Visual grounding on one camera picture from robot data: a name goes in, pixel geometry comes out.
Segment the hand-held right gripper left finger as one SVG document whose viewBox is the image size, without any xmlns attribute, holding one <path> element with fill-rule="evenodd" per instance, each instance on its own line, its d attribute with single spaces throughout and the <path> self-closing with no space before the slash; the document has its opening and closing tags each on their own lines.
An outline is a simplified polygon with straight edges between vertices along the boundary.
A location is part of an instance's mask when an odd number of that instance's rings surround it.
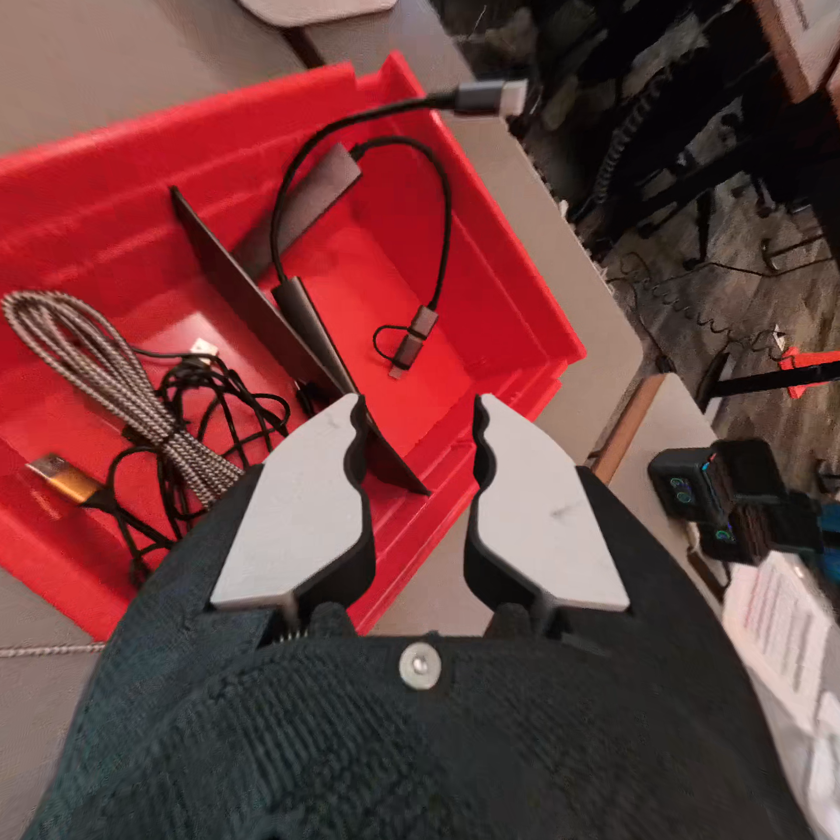
<svg viewBox="0 0 840 840">
<path fill-rule="evenodd" d="M 348 394 L 295 429 L 263 462 L 209 597 L 216 611 L 269 608 L 303 624 L 321 604 L 349 608 L 375 579 L 365 399 Z"/>
</svg>

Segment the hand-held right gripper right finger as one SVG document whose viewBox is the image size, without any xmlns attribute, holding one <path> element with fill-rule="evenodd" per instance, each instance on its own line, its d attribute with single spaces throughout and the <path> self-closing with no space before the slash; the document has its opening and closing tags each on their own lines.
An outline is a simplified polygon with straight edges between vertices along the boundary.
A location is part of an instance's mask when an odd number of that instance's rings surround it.
<svg viewBox="0 0 840 840">
<path fill-rule="evenodd" d="M 492 611 L 522 607 L 539 631 L 563 609 L 625 613 L 629 595 L 573 459 L 489 393 L 475 398 L 472 435 L 471 593 Z"/>
</svg>

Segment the black USB hub with cable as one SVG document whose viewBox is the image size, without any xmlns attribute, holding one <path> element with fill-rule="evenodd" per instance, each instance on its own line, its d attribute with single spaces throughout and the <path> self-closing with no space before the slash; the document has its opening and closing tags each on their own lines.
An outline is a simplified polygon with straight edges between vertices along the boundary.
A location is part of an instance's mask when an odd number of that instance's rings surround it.
<svg viewBox="0 0 840 840">
<path fill-rule="evenodd" d="M 298 171 L 321 142 L 353 126 L 420 110 L 447 111 L 462 117 L 517 118 L 525 110 L 528 92 L 529 82 L 526 79 L 481 80 L 464 83 L 447 91 L 427 94 L 421 98 L 406 99 L 364 110 L 326 123 L 304 141 L 292 158 L 283 175 L 270 216 L 269 252 L 278 278 L 271 294 L 282 316 L 339 383 L 343 393 L 357 393 L 358 386 L 354 383 L 302 281 L 299 277 L 289 276 L 280 259 L 280 223 L 289 214 L 287 206 L 291 202 L 291 187 Z M 438 321 L 438 305 L 443 294 L 452 243 L 454 207 L 452 185 L 443 163 L 430 147 L 419 140 L 397 134 L 377 136 L 357 143 L 350 151 L 350 158 L 356 163 L 369 151 L 389 146 L 405 146 L 420 153 L 433 166 L 444 199 L 443 241 L 432 297 L 428 304 L 418 308 L 409 325 L 384 324 L 377 328 L 372 336 L 374 352 L 391 366 L 390 376 L 400 379 L 412 368 Z"/>
</svg>

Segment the grey usb hub with cable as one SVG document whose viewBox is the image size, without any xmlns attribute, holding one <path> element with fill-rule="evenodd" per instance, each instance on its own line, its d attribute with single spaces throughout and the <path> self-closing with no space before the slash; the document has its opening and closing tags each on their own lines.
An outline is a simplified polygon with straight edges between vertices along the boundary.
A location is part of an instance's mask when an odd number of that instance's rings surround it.
<svg viewBox="0 0 840 840">
<path fill-rule="evenodd" d="M 373 333 L 374 351 L 390 366 L 390 376 L 399 380 L 411 370 L 438 321 L 438 305 L 444 288 L 454 226 L 453 193 L 443 163 L 433 149 L 420 140 L 403 135 L 382 135 L 357 143 L 347 149 L 337 143 L 315 164 L 289 195 L 287 209 L 280 219 L 277 234 L 270 232 L 270 214 L 241 240 L 234 258 L 252 280 L 258 280 L 271 265 L 270 245 L 284 253 L 317 223 L 362 177 L 360 162 L 372 151 L 403 147 L 422 155 L 432 165 L 444 199 L 444 232 L 434 293 L 430 302 L 420 307 L 408 326 L 382 325 Z M 332 336 L 325 326 L 306 288 L 299 278 L 279 280 L 271 291 L 277 308 L 320 358 L 332 375 L 357 390 Z"/>
</svg>

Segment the red plastic bin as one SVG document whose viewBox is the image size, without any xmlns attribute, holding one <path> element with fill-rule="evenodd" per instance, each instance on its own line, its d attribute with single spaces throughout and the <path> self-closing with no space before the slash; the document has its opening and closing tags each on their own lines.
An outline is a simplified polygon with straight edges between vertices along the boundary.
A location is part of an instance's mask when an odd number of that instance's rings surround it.
<svg viewBox="0 0 840 840">
<path fill-rule="evenodd" d="M 121 122 L 2 159 L 2 295 L 64 291 L 140 347 L 195 339 L 256 390 L 294 402 L 291 374 L 217 293 L 176 219 L 177 186 L 227 248 L 270 209 L 303 141 L 346 114 L 420 95 L 405 59 L 357 77 L 311 70 Z M 476 483 L 475 395 L 535 420 L 585 357 L 583 342 L 441 118 L 405 114 L 341 132 L 424 142 L 454 192 L 454 232 L 438 323 L 400 380 L 373 350 L 383 323 L 427 301 L 442 244 L 443 197 L 411 150 L 367 154 L 351 194 L 284 255 L 311 294 L 385 439 L 430 489 L 422 497 L 368 473 L 377 551 L 372 587 L 350 610 L 372 630 L 468 507 Z M 53 452 L 102 480 L 123 425 L 35 356 L 2 320 L 2 566 L 94 640 L 134 596 L 116 524 L 73 507 L 27 469 Z"/>
</svg>

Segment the orange usb plug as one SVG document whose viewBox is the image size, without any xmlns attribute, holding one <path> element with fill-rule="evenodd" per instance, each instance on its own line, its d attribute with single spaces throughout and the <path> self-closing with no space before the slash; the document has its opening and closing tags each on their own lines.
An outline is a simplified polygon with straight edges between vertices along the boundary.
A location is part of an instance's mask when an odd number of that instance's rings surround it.
<svg viewBox="0 0 840 840">
<path fill-rule="evenodd" d="M 87 473 L 55 454 L 43 455 L 26 467 L 49 487 L 79 508 L 103 509 L 103 486 Z"/>
</svg>

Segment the black battery charger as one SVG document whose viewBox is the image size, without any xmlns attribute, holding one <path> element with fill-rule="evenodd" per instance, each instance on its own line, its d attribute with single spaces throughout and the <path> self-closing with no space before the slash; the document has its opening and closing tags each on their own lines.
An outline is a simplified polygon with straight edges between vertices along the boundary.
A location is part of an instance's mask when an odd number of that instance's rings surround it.
<svg viewBox="0 0 840 840">
<path fill-rule="evenodd" d="M 774 453 L 760 438 L 719 440 L 731 508 L 722 524 L 699 524 L 700 550 L 726 564 L 761 564 L 771 551 L 814 564 L 824 551 L 821 506 L 784 483 Z"/>
<path fill-rule="evenodd" d="M 709 481 L 712 449 L 669 448 L 647 465 L 647 475 L 665 512 L 673 519 L 713 523 L 721 510 Z"/>
</svg>

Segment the printed paper sheet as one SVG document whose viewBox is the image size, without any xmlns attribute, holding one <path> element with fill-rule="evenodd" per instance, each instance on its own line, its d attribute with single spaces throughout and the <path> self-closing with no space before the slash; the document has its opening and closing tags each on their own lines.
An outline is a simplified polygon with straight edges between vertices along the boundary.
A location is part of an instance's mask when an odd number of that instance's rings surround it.
<svg viewBox="0 0 840 840">
<path fill-rule="evenodd" d="M 798 556 L 738 564 L 722 625 L 746 666 L 785 776 L 817 838 L 839 838 L 837 616 Z"/>
</svg>

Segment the black bin divider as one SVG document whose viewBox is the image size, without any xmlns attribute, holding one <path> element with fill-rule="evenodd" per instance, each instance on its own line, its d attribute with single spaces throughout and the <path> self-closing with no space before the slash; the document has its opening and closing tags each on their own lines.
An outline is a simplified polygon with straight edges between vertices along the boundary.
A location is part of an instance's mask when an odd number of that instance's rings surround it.
<svg viewBox="0 0 840 840">
<path fill-rule="evenodd" d="M 205 277 L 269 355 L 292 379 L 315 385 L 326 397 L 327 403 L 357 393 L 353 385 L 341 384 L 324 366 L 277 306 L 270 302 L 205 225 L 176 186 L 171 186 L 170 195 L 175 215 L 191 242 Z M 369 429 L 367 459 L 377 478 L 414 494 L 430 496 L 431 490 L 426 488 L 385 440 L 369 413 L 365 415 L 365 421 Z"/>
</svg>

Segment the blue box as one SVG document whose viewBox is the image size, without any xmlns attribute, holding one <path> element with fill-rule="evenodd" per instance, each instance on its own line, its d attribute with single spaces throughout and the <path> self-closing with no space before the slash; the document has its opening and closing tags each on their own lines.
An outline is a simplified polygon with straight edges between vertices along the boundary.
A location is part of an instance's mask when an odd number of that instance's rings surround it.
<svg viewBox="0 0 840 840">
<path fill-rule="evenodd" d="M 822 548 L 818 564 L 823 575 L 839 583 L 839 503 L 824 502 L 818 505 L 818 525 L 821 531 Z"/>
</svg>

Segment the red plastic bracket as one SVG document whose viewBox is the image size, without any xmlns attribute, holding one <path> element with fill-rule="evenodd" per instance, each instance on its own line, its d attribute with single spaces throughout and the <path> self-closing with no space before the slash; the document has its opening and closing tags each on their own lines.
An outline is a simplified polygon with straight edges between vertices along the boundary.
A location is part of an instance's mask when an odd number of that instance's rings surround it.
<svg viewBox="0 0 840 840">
<path fill-rule="evenodd" d="M 792 371 L 793 369 L 804 368 L 806 366 L 839 362 L 839 356 L 839 350 L 804 353 L 797 347 L 791 346 L 783 353 L 781 360 L 778 362 L 778 366 L 782 371 Z M 790 398 L 798 400 L 803 397 L 807 389 L 824 384 L 827 384 L 827 382 L 789 385 L 786 390 Z"/>
</svg>

